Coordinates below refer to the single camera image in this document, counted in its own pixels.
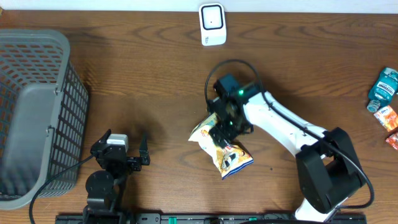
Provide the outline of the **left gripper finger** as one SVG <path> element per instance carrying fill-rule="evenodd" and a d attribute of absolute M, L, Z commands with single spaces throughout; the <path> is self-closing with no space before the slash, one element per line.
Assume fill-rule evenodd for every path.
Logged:
<path fill-rule="evenodd" d="M 139 154 L 141 159 L 149 158 L 149 151 L 147 146 L 147 134 L 143 134 L 140 146 L 139 146 Z"/>
<path fill-rule="evenodd" d="M 111 129 L 108 129 L 102 137 L 98 140 L 98 144 L 107 144 L 107 140 L 111 135 Z"/>

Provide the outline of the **yellow snack bag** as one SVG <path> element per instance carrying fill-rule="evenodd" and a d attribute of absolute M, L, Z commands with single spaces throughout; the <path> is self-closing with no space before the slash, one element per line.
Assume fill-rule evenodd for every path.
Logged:
<path fill-rule="evenodd" d="M 254 159 L 250 153 L 236 144 L 227 143 L 224 147 L 217 146 L 210 136 L 211 128 L 214 128 L 217 123 L 216 114 L 210 114 L 192 130 L 188 141 L 197 142 L 211 156 L 215 167 L 224 180 L 251 165 Z"/>

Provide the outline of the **blue mouthwash bottle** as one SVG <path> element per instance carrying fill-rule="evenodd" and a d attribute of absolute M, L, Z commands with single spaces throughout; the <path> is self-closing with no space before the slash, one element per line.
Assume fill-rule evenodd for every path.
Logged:
<path fill-rule="evenodd" d="M 379 108 L 389 105 L 396 93 L 397 70 L 386 67 L 380 72 L 379 78 L 368 94 L 368 111 L 375 113 Z"/>

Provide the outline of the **orange Kleenex tissue pack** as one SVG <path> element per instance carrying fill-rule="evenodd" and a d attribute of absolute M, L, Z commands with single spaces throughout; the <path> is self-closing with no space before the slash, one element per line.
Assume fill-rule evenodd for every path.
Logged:
<path fill-rule="evenodd" d="M 379 109 L 374 116 L 387 131 L 397 127 L 397 113 L 389 105 Z"/>

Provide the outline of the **red Top snack bar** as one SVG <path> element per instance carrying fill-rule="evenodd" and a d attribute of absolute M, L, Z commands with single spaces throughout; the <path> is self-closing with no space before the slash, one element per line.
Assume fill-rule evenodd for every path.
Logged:
<path fill-rule="evenodd" d="M 398 133 L 391 134 L 388 138 L 386 138 L 386 142 L 397 151 L 398 150 Z"/>

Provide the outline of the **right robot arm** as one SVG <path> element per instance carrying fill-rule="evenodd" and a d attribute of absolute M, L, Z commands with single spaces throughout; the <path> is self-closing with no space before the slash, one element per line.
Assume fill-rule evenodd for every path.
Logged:
<path fill-rule="evenodd" d="M 296 160 L 304 201 L 298 220 L 327 222 L 342 203 L 366 183 L 347 132 L 328 131 L 282 106 L 260 85 L 242 86 L 230 74 L 213 85 L 217 98 L 209 102 L 218 123 L 210 129 L 217 146 L 225 147 L 245 131 L 259 127 L 283 145 Z"/>

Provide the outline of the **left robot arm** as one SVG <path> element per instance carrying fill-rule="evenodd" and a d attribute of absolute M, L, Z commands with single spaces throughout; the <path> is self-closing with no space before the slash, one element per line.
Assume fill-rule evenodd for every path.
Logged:
<path fill-rule="evenodd" d="M 129 157 L 128 150 L 128 136 L 113 134 L 110 129 L 92 145 L 90 153 L 101 170 L 87 178 L 88 196 L 87 206 L 83 209 L 83 224 L 134 222 L 131 213 L 121 208 L 121 201 L 129 175 L 150 164 L 147 137 L 142 137 L 139 156 Z"/>

